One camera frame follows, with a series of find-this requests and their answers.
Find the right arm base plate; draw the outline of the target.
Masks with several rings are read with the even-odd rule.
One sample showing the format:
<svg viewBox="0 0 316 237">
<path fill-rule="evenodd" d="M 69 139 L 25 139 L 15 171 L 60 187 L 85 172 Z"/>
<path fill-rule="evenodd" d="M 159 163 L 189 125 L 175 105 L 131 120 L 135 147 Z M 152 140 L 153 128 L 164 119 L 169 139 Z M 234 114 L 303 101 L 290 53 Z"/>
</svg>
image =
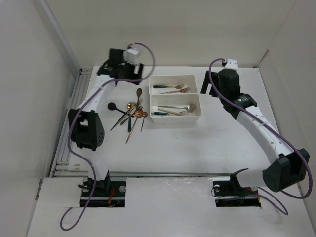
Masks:
<svg viewBox="0 0 316 237">
<path fill-rule="evenodd" d="M 213 179 L 212 195 L 216 207 L 261 207 L 256 191 L 234 186 L 228 179 Z"/>
</svg>

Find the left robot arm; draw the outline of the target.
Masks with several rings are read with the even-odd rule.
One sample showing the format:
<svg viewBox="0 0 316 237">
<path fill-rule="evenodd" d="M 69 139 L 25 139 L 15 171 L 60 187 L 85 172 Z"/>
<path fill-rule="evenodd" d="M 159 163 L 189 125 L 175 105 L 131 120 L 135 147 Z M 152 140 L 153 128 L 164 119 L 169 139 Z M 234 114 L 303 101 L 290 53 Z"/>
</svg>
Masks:
<svg viewBox="0 0 316 237">
<path fill-rule="evenodd" d="M 111 184 L 108 169 L 102 172 L 96 168 L 96 162 L 73 150 L 72 146 L 85 151 L 96 151 L 104 141 L 105 130 L 100 118 L 101 104 L 118 82 L 139 84 L 142 77 L 143 64 L 136 64 L 140 51 L 129 45 L 127 49 L 109 50 L 108 59 L 96 73 L 96 81 L 89 90 L 87 97 L 76 108 L 68 112 L 69 133 L 67 146 L 70 153 L 84 160 L 90 167 L 92 177 L 84 185 L 90 192 L 93 190 L 100 196 L 109 193 Z"/>
</svg>

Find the black spoon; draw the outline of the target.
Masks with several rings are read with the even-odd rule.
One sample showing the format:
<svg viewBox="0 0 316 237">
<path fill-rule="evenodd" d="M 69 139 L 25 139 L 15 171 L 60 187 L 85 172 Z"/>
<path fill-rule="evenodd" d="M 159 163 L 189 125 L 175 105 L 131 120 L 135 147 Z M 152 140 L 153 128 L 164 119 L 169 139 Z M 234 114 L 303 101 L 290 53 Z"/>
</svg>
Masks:
<svg viewBox="0 0 316 237">
<path fill-rule="evenodd" d="M 117 106 L 116 106 L 116 104 L 113 103 L 113 102 L 110 102 L 110 103 L 108 104 L 108 109 L 109 109 L 110 111 L 116 110 L 116 111 L 119 111 L 119 112 L 123 113 L 121 119 L 123 119 L 123 118 L 125 118 L 126 116 L 128 116 L 128 115 L 129 115 L 129 112 L 130 112 L 129 110 L 127 110 L 126 112 L 124 112 L 123 110 L 118 109 Z"/>
</svg>

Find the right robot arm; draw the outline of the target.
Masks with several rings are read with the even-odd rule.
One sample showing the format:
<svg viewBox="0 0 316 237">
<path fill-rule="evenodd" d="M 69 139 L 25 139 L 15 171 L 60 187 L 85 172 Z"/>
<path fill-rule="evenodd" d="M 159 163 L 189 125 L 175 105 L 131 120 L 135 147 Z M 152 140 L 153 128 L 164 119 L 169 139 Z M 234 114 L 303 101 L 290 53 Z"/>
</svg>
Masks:
<svg viewBox="0 0 316 237">
<path fill-rule="evenodd" d="M 267 121 L 257 102 L 240 91 L 239 74 L 233 69 L 206 71 L 201 93 L 211 86 L 210 95 L 218 97 L 227 111 L 252 135 L 266 154 L 270 165 L 264 169 L 244 168 L 230 175 L 229 189 L 239 195 L 248 187 L 267 187 L 280 192 L 305 179 L 309 153 L 295 151 Z"/>
</svg>

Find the rose gold fork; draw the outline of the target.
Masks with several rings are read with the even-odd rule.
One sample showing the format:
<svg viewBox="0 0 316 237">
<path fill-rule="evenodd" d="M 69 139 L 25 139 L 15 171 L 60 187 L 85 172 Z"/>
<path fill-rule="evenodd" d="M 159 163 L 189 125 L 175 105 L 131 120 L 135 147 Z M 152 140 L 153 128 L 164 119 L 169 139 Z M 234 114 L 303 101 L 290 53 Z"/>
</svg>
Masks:
<svg viewBox="0 0 316 237">
<path fill-rule="evenodd" d="M 186 88 L 183 88 L 183 89 L 180 89 L 180 90 L 174 90 L 174 91 L 169 91 L 169 92 L 164 92 L 162 94 L 173 94 L 173 93 L 186 93 L 188 91 L 190 91 L 191 88 L 190 87 L 186 87 Z"/>
</svg>

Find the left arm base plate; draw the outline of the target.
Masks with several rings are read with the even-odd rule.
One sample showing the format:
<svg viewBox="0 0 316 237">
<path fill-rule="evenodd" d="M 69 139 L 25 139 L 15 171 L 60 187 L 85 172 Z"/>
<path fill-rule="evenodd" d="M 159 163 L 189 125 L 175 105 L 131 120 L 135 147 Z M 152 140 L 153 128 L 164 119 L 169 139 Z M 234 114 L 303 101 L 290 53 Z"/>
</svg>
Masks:
<svg viewBox="0 0 316 237">
<path fill-rule="evenodd" d="M 78 187 L 81 188 L 80 207 L 86 205 L 92 191 L 92 185 L 93 180 L 91 178 L 86 179 L 82 184 L 78 184 Z M 107 179 L 106 182 L 97 181 L 97 185 L 87 207 L 125 207 L 125 194 L 125 180 Z"/>
</svg>

